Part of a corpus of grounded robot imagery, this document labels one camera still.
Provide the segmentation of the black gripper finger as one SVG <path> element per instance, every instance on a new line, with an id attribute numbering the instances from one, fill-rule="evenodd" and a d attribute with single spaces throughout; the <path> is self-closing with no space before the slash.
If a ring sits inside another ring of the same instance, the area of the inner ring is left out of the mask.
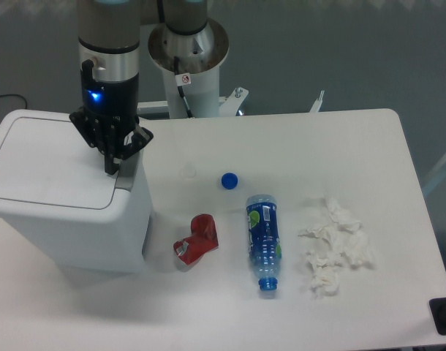
<path id="1" fill-rule="evenodd" d="M 82 138 L 91 148 L 97 148 L 104 157 L 104 169 L 109 175 L 115 174 L 120 162 L 119 126 L 113 117 L 102 108 L 82 106 L 69 114 Z"/>
<path id="2" fill-rule="evenodd" d="M 117 158 L 126 160 L 144 149 L 154 138 L 153 132 L 140 125 L 140 118 L 135 116 L 135 128 L 118 142 Z"/>

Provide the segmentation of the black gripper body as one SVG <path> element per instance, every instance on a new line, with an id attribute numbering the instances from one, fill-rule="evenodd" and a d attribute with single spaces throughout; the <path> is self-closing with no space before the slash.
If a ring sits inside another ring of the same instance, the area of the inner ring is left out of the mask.
<path id="1" fill-rule="evenodd" d="M 81 63 L 83 112 L 108 120 L 108 124 L 134 127 L 137 123 L 139 74 L 122 81 L 105 82 L 94 78 L 94 62 Z"/>

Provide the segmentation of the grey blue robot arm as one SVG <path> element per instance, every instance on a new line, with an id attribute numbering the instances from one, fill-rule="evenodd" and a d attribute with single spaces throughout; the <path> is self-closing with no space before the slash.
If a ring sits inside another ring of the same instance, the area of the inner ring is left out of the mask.
<path id="1" fill-rule="evenodd" d="M 103 155 L 105 172 L 153 138 L 137 116 L 140 27 L 163 23 L 197 34 L 208 22 L 206 1 L 77 1 L 82 105 L 69 116 L 86 143 Z"/>

